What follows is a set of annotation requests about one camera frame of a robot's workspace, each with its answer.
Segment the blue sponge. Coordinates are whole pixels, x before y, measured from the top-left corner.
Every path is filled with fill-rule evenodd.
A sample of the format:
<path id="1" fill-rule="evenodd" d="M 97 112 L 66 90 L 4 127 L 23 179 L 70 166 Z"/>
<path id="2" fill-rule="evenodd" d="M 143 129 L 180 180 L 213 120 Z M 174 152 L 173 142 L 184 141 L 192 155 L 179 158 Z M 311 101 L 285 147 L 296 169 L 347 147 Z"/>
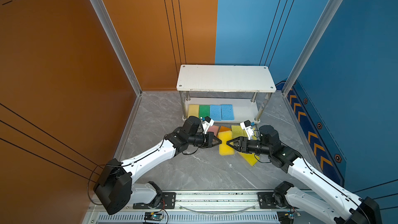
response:
<path id="1" fill-rule="evenodd" d="M 210 118 L 214 121 L 222 120 L 222 111 L 220 105 L 210 105 Z"/>
<path id="2" fill-rule="evenodd" d="M 231 105 L 231 104 L 221 105 L 221 120 L 222 121 L 234 121 L 235 120 L 233 105 Z"/>

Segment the green sponge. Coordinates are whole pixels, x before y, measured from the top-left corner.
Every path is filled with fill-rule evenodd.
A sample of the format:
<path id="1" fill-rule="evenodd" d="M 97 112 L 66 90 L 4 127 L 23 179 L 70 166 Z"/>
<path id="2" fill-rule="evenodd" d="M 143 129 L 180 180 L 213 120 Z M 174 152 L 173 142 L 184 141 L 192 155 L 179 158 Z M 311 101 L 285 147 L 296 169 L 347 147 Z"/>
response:
<path id="1" fill-rule="evenodd" d="M 199 107 L 199 118 L 210 117 L 210 106 L 209 105 L 200 105 Z"/>

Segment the pale yellow sponge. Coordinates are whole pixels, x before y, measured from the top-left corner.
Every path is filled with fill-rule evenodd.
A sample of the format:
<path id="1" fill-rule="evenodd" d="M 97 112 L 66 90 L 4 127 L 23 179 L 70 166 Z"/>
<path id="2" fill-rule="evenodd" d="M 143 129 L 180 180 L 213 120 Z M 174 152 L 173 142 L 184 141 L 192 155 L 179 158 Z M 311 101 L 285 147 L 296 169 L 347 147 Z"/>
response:
<path id="1" fill-rule="evenodd" d="M 188 117 L 194 116 L 199 118 L 200 106 L 198 104 L 190 104 L 188 107 Z"/>

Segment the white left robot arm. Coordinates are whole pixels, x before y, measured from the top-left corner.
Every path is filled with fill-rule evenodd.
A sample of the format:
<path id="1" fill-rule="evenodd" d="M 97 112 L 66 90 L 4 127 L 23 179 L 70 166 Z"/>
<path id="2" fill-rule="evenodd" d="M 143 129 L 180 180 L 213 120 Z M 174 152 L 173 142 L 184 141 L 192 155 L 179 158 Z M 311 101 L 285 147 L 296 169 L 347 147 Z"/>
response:
<path id="1" fill-rule="evenodd" d="M 118 161 L 112 159 L 104 165 L 93 191 L 109 215 L 121 211 L 128 204 L 145 204 L 149 208 L 163 206 L 162 190 L 153 181 L 145 184 L 137 180 L 159 164 L 186 154 L 189 146 L 212 148 L 222 141 L 209 131 L 214 120 L 190 116 L 183 126 L 166 134 L 162 141 L 143 153 Z"/>

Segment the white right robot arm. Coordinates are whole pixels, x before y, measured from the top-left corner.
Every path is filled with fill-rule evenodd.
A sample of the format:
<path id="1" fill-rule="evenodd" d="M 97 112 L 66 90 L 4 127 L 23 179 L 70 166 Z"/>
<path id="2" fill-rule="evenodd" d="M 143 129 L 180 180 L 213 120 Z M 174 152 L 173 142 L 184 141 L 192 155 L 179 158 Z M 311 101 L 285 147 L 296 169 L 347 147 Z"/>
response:
<path id="1" fill-rule="evenodd" d="M 264 154 L 275 167 L 293 176 L 317 197 L 282 182 L 274 189 L 275 205 L 279 208 L 298 208 L 326 224 L 381 224 L 378 203 L 370 197 L 365 199 L 350 192 L 311 166 L 295 149 L 285 145 L 279 133 L 271 125 L 259 128 L 259 137 L 252 140 L 252 127 L 245 128 L 246 137 L 227 141 L 231 148 L 255 155 Z"/>

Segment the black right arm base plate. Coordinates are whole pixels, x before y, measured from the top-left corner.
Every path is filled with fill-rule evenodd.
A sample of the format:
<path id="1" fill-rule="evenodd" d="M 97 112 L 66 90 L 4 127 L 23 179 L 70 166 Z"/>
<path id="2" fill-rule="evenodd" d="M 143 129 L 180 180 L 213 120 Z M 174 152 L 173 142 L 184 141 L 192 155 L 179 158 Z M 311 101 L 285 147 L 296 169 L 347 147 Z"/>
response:
<path id="1" fill-rule="evenodd" d="M 286 195 L 274 192 L 258 192 L 258 202 L 260 209 L 293 209 L 287 201 Z"/>

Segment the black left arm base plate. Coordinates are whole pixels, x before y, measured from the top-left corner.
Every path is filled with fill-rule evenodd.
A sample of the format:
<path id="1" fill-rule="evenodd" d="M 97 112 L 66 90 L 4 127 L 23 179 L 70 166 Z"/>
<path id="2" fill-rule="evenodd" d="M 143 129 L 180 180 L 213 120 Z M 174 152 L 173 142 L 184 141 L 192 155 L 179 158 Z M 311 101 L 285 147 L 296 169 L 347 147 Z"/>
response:
<path id="1" fill-rule="evenodd" d="M 175 192 L 163 192 L 157 194 L 155 198 L 148 204 L 134 203 L 134 209 L 174 209 L 176 202 Z"/>

